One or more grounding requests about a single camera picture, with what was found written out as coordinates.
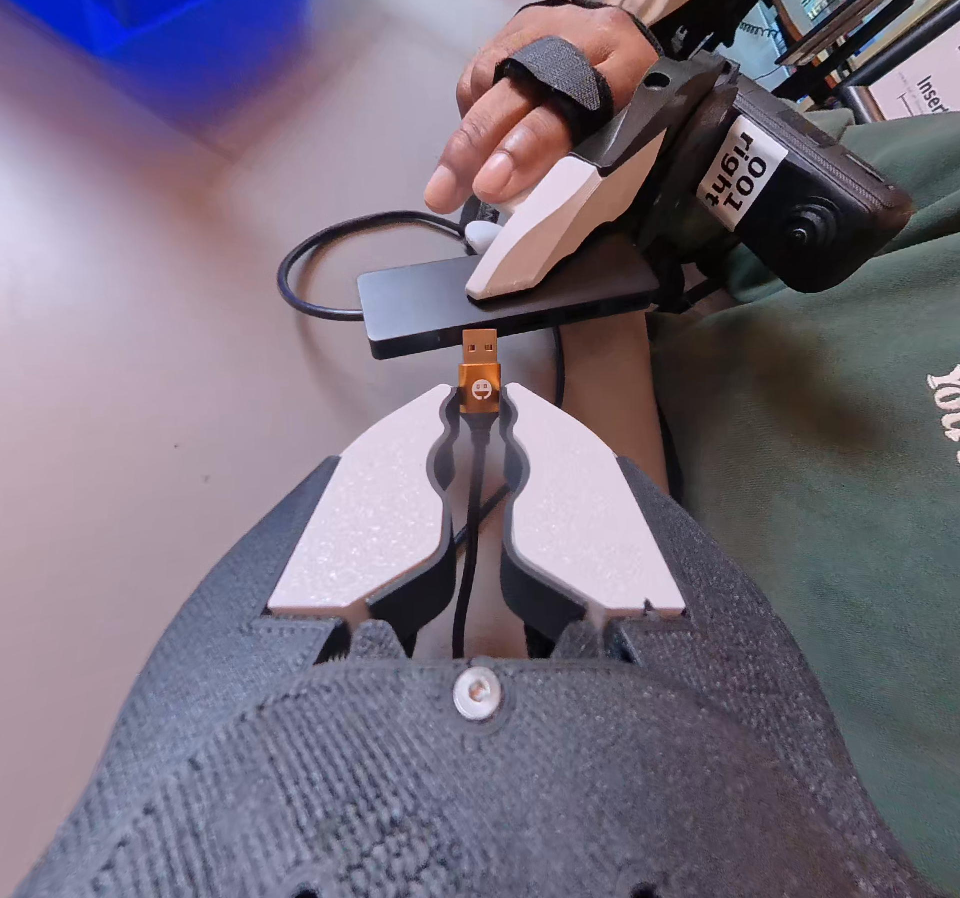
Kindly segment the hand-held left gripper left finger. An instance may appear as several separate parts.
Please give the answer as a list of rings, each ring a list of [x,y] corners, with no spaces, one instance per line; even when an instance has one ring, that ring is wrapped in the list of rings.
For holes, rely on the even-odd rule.
[[[272,615],[372,617],[379,592],[437,557],[449,508],[435,461],[456,404],[439,384],[342,451],[268,598]]]

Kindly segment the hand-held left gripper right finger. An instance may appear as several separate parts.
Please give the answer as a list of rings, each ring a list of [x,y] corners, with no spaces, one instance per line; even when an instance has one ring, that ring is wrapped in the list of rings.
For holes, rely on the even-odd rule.
[[[501,591],[522,618],[677,618],[686,603],[616,454],[519,383],[501,394]]]

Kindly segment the black usb hub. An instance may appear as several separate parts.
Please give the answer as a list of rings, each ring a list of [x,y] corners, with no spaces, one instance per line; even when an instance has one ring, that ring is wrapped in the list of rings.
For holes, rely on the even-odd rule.
[[[458,256],[362,275],[357,280],[370,352],[377,360],[457,347],[465,329],[499,337],[647,308],[660,283],[622,236],[570,256],[534,289],[475,303],[465,288],[478,256]]]

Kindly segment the person's right forearm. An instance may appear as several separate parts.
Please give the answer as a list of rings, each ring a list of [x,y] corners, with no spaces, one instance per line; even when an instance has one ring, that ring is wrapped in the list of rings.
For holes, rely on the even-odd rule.
[[[858,125],[850,111],[802,115],[912,199],[913,216],[881,252],[849,280],[817,294],[791,291],[744,246],[725,257],[726,291],[739,304],[786,299],[797,304],[888,304],[907,317],[923,312],[958,317],[958,113]]]

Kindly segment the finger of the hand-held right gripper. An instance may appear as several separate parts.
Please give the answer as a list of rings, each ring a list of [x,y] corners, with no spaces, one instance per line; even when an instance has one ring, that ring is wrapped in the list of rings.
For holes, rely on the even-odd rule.
[[[486,302],[538,286],[593,232],[628,211],[654,167],[665,134],[660,130],[606,175],[572,153],[555,163],[481,256],[465,294],[474,302]]]

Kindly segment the black-white tag sign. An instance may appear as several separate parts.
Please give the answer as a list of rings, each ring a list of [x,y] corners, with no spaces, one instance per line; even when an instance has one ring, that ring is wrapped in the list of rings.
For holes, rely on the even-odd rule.
[[[867,89],[886,120],[958,112],[958,48],[924,49]]]

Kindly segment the person's right hand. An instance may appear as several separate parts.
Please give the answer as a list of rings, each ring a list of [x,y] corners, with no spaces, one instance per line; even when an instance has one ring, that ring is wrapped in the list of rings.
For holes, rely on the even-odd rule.
[[[614,112],[630,103],[658,59],[633,17],[620,8],[534,5],[517,12],[462,72],[455,92],[461,121],[424,191],[431,211],[450,214],[471,195],[490,205],[508,202],[537,184],[573,147],[551,100],[534,86],[493,80],[499,63],[545,37],[567,40],[584,54],[606,80]]]

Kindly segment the black usb cable orange plugs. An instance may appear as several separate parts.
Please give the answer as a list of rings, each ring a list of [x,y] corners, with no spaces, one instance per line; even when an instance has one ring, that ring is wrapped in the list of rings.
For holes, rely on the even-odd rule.
[[[465,654],[465,629],[474,588],[481,526],[507,492],[502,487],[491,498],[483,497],[488,444],[500,412],[501,367],[497,344],[498,334],[491,328],[466,329],[462,333],[458,391],[461,421],[469,433],[471,461],[466,517],[455,540],[464,555],[451,628],[454,660],[461,660]]]

